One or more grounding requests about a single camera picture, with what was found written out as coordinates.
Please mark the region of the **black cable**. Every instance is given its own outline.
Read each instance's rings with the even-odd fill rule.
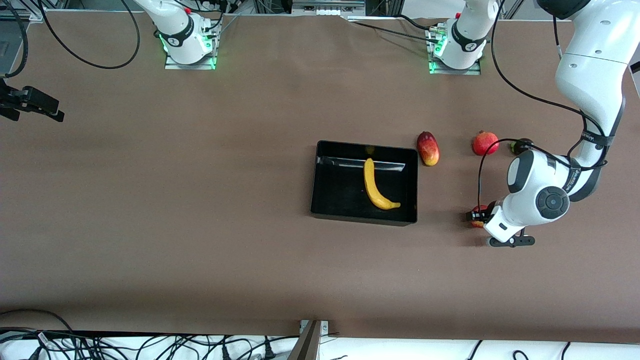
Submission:
[[[198,350],[196,350],[196,349],[194,349],[194,348],[192,348],[190,346],[187,346],[186,343],[188,341],[189,341],[189,337],[185,336],[185,337],[182,337],[181,341],[178,344],[174,343],[175,348],[171,351],[171,353],[169,354],[169,356],[166,359],[167,360],[173,360],[173,357],[175,356],[175,353],[181,347],[185,347],[185,348],[191,349],[192,351],[194,351],[196,353],[196,355],[197,355],[196,359],[199,359],[200,358],[200,353],[198,352]]]
[[[53,28],[51,27],[51,23],[49,22],[49,19],[47,18],[47,14],[44,11],[44,5],[42,4],[42,0],[38,0],[38,7],[40,9],[40,13],[42,13],[42,20],[44,20],[44,23],[47,25],[47,28],[49,28],[49,32],[51,32],[51,35],[53,35],[53,37],[56,39],[56,41],[62,45],[62,47],[65,48],[65,50],[71,54],[73,57],[75,57],[76,59],[80,60],[81,62],[87,64],[87,65],[91,65],[92,67],[97,67],[98,69],[106,69],[106,70],[114,70],[114,69],[121,69],[125,66],[127,66],[128,64],[130,64],[133,59],[135,59],[136,55],[138,55],[138,50],[140,50],[140,29],[138,28],[138,23],[136,22],[136,18],[133,16],[133,13],[131,12],[131,9],[129,8],[129,5],[127,5],[127,2],[124,0],[120,0],[120,2],[124,5],[124,7],[127,9],[127,11],[129,12],[129,16],[131,16],[131,20],[133,21],[133,26],[136,27],[136,36],[138,37],[137,41],[136,41],[136,50],[133,52],[133,54],[131,55],[131,57],[119,64],[119,65],[115,65],[115,66],[105,66],[105,65],[98,65],[96,63],[92,63],[88,60],[83,59],[82,57],[80,57],[80,55],[76,54],[73,52],[73,50],[69,49],[69,47],[62,41],[62,39],[60,39],[60,37],[58,36],[58,34],[56,34],[56,32],[53,30]]]
[[[502,7],[504,6],[504,2],[505,1],[506,0],[502,0],[500,2],[500,7],[498,8],[498,14],[501,13]],[[495,70],[498,72],[498,75],[500,75],[502,80],[504,80],[504,82],[507,83],[511,88],[513,88],[517,92],[521,93],[522,95],[524,95],[524,96],[526,96],[526,97],[528,97],[530,99],[534,99],[534,100],[537,100],[537,101],[540,101],[540,102],[544,102],[545,104],[548,104],[548,105],[557,106],[558,108],[569,110],[569,111],[574,112],[574,113],[576,113],[576,114],[578,114],[580,116],[584,116],[587,120],[589,120],[598,129],[600,134],[602,136],[604,136],[604,132],[602,131],[602,127],[600,127],[600,125],[597,122],[595,122],[595,120],[593,120],[591,117],[589,117],[584,112],[582,112],[582,110],[576,110],[576,109],[574,109],[574,108],[572,108],[570,106],[559,104],[559,103],[554,102],[554,101],[545,100],[545,99],[542,99],[541,97],[537,97],[535,95],[531,95],[528,92],[518,88],[509,79],[507,79],[507,77],[500,70],[500,67],[498,66],[498,61],[495,58],[495,46],[494,46],[493,38],[495,36],[495,28],[497,27],[497,24],[498,24],[498,17],[496,16],[495,20],[493,22],[493,29],[492,29],[492,32],[491,32],[491,57],[493,59],[493,64],[495,65]]]
[[[248,356],[248,359],[251,359],[251,356],[253,354],[253,349],[252,349],[251,341],[249,341],[248,339],[234,339],[234,340],[230,340],[230,341],[227,340],[227,341],[224,342],[223,346],[227,345],[227,344],[235,343],[237,341],[245,341],[247,344],[249,344],[249,356]]]
[[[49,349],[47,347],[43,347],[43,349],[47,353],[47,358],[51,360],[51,353],[49,352]]]
[[[560,357],[560,360],[564,360],[564,353],[566,353],[566,349],[568,349],[568,348],[569,348],[569,345],[571,345],[571,341],[568,341],[568,342],[566,343],[566,345],[564,346],[564,349],[562,349],[562,355],[561,355],[561,357]]]
[[[238,4],[237,4],[238,0],[235,0],[231,6],[229,6],[229,13],[234,13],[236,10],[238,10]]]
[[[582,117],[582,129],[586,130],[587,129],[587,119],[585,119],[585,117]],[[569,151],[567,151],[566,153],[566,157],[567,158],[571,158],[571,153],[573,152],[573,150],[578,147],[578,145],[580,145],[580,143],[582,142],[582,137],[580,137],[578,139],[578,141],[575,142],[575,144],[573,144],[573,146],[571,146],[571,148],[569,149]]]
[[[413,21],[412,18],[406,16],[406,15],[402,15],[401,13],[397,14],[397,15],[391,15],[390,17],[395,17],[397,19],[404,19],[407,20],[411,25],[415,26],[416,28],[419,28],[421,30],[428,30],[429,26],[422,26],[420,24],[418,24],[417,22]]]
[[[527,357],[527,354],[522,352],[522,350],[516,350],[511,354],[511,357],[513,358],[513,360],[518,360],[518,358],[516,357],[517,354],[524,356],[525,360],[529,360],[529,357]]]
[[[167,340],[169,337],[171,337],[172,335],[168,335],[168,334],[160,334],[160,335],[155,335],[152,336],[151,338],[149,338],[148,340],[146,340],[142,346],[140,348],[130,348],[130,347],[121,347],[121,346],[115,346],[112,344],[109,344],[108,342],[106,342],[103,339],[99,339],[99,338],[91,338],[89,336],[82,336],[82,335],[76,335],[76,334],[69,334],[67,332],[60,332],[60,331],[52,331],[52,330],[42,330],[42,331],[38,331],[38,332],[42,332],[44,334],[54,334],[54,335],[67,335],[69,338],[77,338],[77,339],[86,339],[86,340],[92,340],[92,341],[96,341],[100,344],[104,344],[106,345],[107,348],[118,348],[121,350],[130,350],[130,351],[138,351],[141,348],[148,348],[148,347],[152,347],[154,345],[157,345],[161,342],[163,342],[164,340]],[[164,339],[161,339],[153,344],[148,344],[147,343],[153,339],[157,339],[164,336]]]
[[[471,351],[471,355],[469,355],[469,358],[467,360],[473,360],[474,356],[476,356],[476,351],[478,351],[478,348],[480,347],[481,343],[482,343],[482,340],[478,340],[478,342],[474,346],[473,351]]]
[[[40,357],[41,350],[42,350],[42,347],[38,346],[36,350],[33,353],[31,353],[31,356],[29,356],[28,360],[38,360],[38,358]]]
[[[220,13],[220,17],[218,18],[218,21],[216,21],[215,25],[212,25],[212,26],[210,26],[208,28],[205,28],[204,31],[209,31],[211,29],[215,29],[216,26],[220,25],[220,22],[222,21],[222,16],[223,16],[223,14]]]
[[[222,337],[222,360],[231,360],[229,350],[227,349],[227,336]]]
[[[18,27],[20,28],[20,35],[22,37],[22,58],[20,59],[20,65],[15,71],[10,72],[8,74],[0,74],[0,79],[8,79],[12,78],[22,72],[24,70],[24,66],[27,65],[27,56],[29,55],[29,40],[27,39],[27,29],[24,27],[22,23],[22,18],[17,11],[11,5],[11,0],[2,0],[3,4],[9,9],[13,18],[18,23]]]
[[[273,349],[271,348],[271,342],[269,341],[268,336],[264,336],[264,360],[271,360],[276,357],[276,354],[273,353]]]
[[[7,336],[5,338],[2,338],[2,339],[0,339],[0,344],[8,343],[11,340],[18,340],[18,339],[23,340],[24,339],[24,334],[11,335],[11,336]]]
[[[222,340],[218,341],[217,343],[215,343],[210,349],[209,351],[207,351],[206,354],[204,354],[202,360],[207,360],[207,358],[209,357],[209,354],[211,354],[211,352],[213,352],[213,350],[216,349],[216,347],[220,346],[222,344],[222,342],[225,340],[226,337],[223,337]]]
[[[7,314],[12,314],[12,313],[38,313],[38,314],[45,314],[45,315],[53,316],[53,317],[55,317],[57,319],[57,321],[61,322],[62,325],[64,325],[67,328],[69,333],[71,333],[71,334],[74,333],[74,330],[71,329],[71,326],[69,326],[69,324],[65,321],[65,319],[63,319],[60,315],[58,315],[58,314],[56,314],[56,313],[54,313],[52,311],[40,310],[40,309],[32,309],[30,307],[23,307],[21,309],[3,311],[2,313],[0,313],[0,316],[7,315]]]
[[[554,37],[556,38],[556,46],[560,46],[560,39],[558,39],[558,22],[554,16]]]
[[[53,352],[61,352],[61,353],[62,353],[62,354],[67,358],[67,360],[71,360],[71,357],[69,357],[69,355],[67,354],[67,351],[71,351],[71,350],[65,350],[65,349],[63,349],[63,348],[62,348],[62,346],[60,346],[57,342],[55,342],[55,341],[49,341],[49,343],[52,343],[53,345],[55,345],[55,346],[58,348],[57,350],[56,350],[56,349],[49,348],[49,347],[47,346],[47,344],[45,344],[44,342],[42,342],[42,341],[40,340],[40,338],[38,338],[38,343],[40,344],[40,346],[41,346],[42,348],[46,348],[47,350],[49,350],[49,351],[53,351]],[[74,354],[75,354],[76,358],[78,358],[77,353],[78,353],[78,350],[76,349],[76,350],[74,351]]]
[[[51,331],[37,331],[37,332],[33,332],[33,334],[35,335],[38,332],[41,332],[43,334],[55,333],[55,332],[51,332]],[[81,345],[79,347],[74,345],[73,347],[66,347],[66,349],[63,349],[55,341],[50,341],[50,342],[53,343],[58,348],[58,350],[45,347],[45,348],[48,348],[50,351],[53,351],[53,352],[63,352],[66,357],[68,357],[68,355],[66,354],[67,351],[74,351],[76,353],[76,355],[78,353],[80,353],[80,356],[77,357],[77,358],[80,358],[80,359],[102,360],[102,359],[104,359],[104,356],[108,356],[108,357],[112,358],[112,360],[128,360],[127,356],[122,351],[120,351],[121,347],[115,347],[115,346],[113,346],[113,345],[111,345],[109,343],[104,342],[103,340],[98,339],[98,338],[92,338],[93,345],[89,346],[89,344],[86,342],[86,339],[87,339],[86,336],[79,337],[78,335],[65,334],[63,332],[58,332],[57,334],[67,335],[70,339],[80,338]],[[121,356],[121,358],[117,358],[117,357],[109,354],[108,352],[105,352],[104,351],[105,348],[114,350],[115,352],[118,353],[118,355]],[[89,351],[89,355],[90,355],[89,357],[84,356],[83,351],[85,351],[85,350]]]
[[[136,353],[136,360],[138,360],[140,358],[140,353],[142,352],[142,349],[145,348],[145,345],[147,345],[147,343],[151,340],[153,340],[154,338],[158,338],[160,336],[164,336],[164,335],[156,335],[156,336],[152,336],[151,338],[145,340],[145,342],[142,343],[142,346],[138,349],[138,352]],[[162,339],[162,341],[167,340],[169,338],[169,336],[165,337],[164,339]]]
[[[206,336],[205,338],[207,339],[207,348],[210,348],[211,347],[211,341],[209,341],[209,337],[208,336]],[[207,352],[207,355],[204,356],[202,358],[202,360],[207,360],[207,357],[209,357],[209,352]]]
[[[156,360],[160,360],[160,358],[162,357],[162,355],[164,355],[164,353],[165,353],[165,352],[170,351],[170,350],[175,346],[175,343],[178,341],[178,336],[176,336],[175,338],[176,338],[176,340],[175,340],[171,345],[169,345],[169,347],[167,347],[164,351],[162,351],[162,352],[161,352],[161,353],[156,357]]]
[[[398,31],[393,31],[393,30],[389,30],[389,29],[383,29],[383,28],[379,28],[377,26],[373,26],[373,25],[369,25],[369,24],[363,24],[361,22],[357,22],[357,21],[353,21],[354,24],[358,24],[360,26],[366,26],[367,28],[372,28],[372,29],[376,29],[376,30],[380,30],[380,31],[386,31],[387,33],[391,33],[391,34],[396,34],[396,35],[400,35],[403,37],[408,37],[408,38],[416,38],[418,40],[423,40],[423,41],[427,41],[427,42],[432,42],[434,44],[437,44],[437,40],[436,39],[432,39],[432,38],[424,38],[424,37],[417,37],[415,35],[409,35],[409,34],[405,34],[405,33],[399,33]]]
[[[299,338],[299,336],[298,335],[282,336],[281,338],[271,339],[269,342],[272,343],[274,341],[280,341],[280,340],[284,340],[284,339],[296,339],[296,338]],[[264,345],[265,345],[265,343],[261,343],[261,344],[255,345],[254,347],[249,349],[249,351],[247,351],[244,354],[240,355],[236,360],[241,360],[243,357],[253,353],[254,350],[257,350],[258,348],[263,347]]]

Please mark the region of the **black tray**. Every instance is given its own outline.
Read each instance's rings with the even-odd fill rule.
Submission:
[[[400,208],[378,209],[364,187],[364,161],[371,158],[380,193]],[[311,212],[317,218],[406,226],[417,221],[418,153],[414,149],[321,140]]]

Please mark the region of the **red fruit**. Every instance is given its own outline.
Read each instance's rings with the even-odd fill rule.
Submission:
[[[482,210],[486,210],[486,205],[480,205]],[[473,211],[478,211],[478,207],[474,207]],[[478,229],[482,229],[484,227],[484,222],[482,221],[472,221],[471,226],[477,227]]]
[[[432,167],[438,163],[440,159],[440,148],[438,148],[438,143],[436,142],[436,138],[433,137],[433,134],[429,131],[423,131],[422,134],[418,136],[417,147],[422,162],[424,162],[425,165]]]
[[[489,146],[494,142],[498,141],[498,136],[495,136],[494,133],[485,133],[484,131],[480,131],[478,135],[474,138],[473,149],[476,155],[484,155]],[[491,149],[486,153],[487,155],[491,155],[494,152],[498,151],[499,143],[495,144],[491,147]]]

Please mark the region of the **white floor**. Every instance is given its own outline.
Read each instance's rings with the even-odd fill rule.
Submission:
[[[264,341],[262,336],[243,337],[250,340],[253,346]],[[114,346],[126,346],[132,349],[139,348],[148,338],[106,338],[109,344]],[[221,336],[210,336],[211,343],[218,342]],[[197,341],[206,342],[206,337],[196,338]],[[140,352],[139,360],[158,360],[157,356],[168,348],[175,338],[170,338],[161,343],[146,347]],[[290,351],[296,339],[274,341],[271,346],[275,354]],[[66,340],[62,343],[56,340],[63,348],[70,345]],[[476,345],[475,340],[389,340],[389,339],[356,339],[356,338],[323,338],[323,344],[319,349],[319,360],[335,360],[345,357],[346,360],[389,360],[389,359],[415,359],[415,360],[464,360],[468,359]],[[562,349],[566,343],[551,341],[484,341],[478,348],[474,360],[513,360],[514,350],[521,350],[531,360],[560,360]],[[38,343],[36,340],[17,340],[0,345],[0,358],[3,360],[28,359],[34,352]],[[189,344],[192,349],[180,348],[175,360],[198,360],[207,352],[206,346]],[[57,346],[49,342],[49,348],[57,349]],[[244,341],[239,341],[228,346],[232,360],[236,360],[245,353],[249,346]],[[135,350],[122,350],[129,360],[136,358]],[[121,360],[122,356],[116,352],[115,360]],[[167,358],[165,353],[159,360]],[[255,354],[264,355],[264,348],[259,348]],[[73,352],[68,352],[69,358],[74,357]],[[210,360],[221,359],[221,348],[216,348],[210,355]],[[640,345],[603,344],[603,343],[572,343],[564,360],[637,360],[640,359]],[[40,360],[49,360],[45,352],[41,352]],[[61,352],[51,352],[51,360],[68,360]]]

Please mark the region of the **metal bracket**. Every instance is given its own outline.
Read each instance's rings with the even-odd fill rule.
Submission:
[[[329,323],[320,320],[303,320],[300,322],[300,329],[303,329],[302,335],[298,338],[287,360],[317,360],[320,337],[323,332],[328,334]]]
[[[305,330],[310,320],[300,321],[300,334]],[[329,322],[326,320],[320,320],[320,336],[329,335]]]
[[[439,51],[440,47],[447,41],[445,24],[443,22],[438,23],[436,26],[430,26],[428,30],[424,31],[424,34],[428,39],[439,41],[437,44],[426,42],[430,74],[480,75],[480,61],[478,60],[476,60],[470,68],[459,70],[448,67],[439,57],[435,56],[435,53]]]

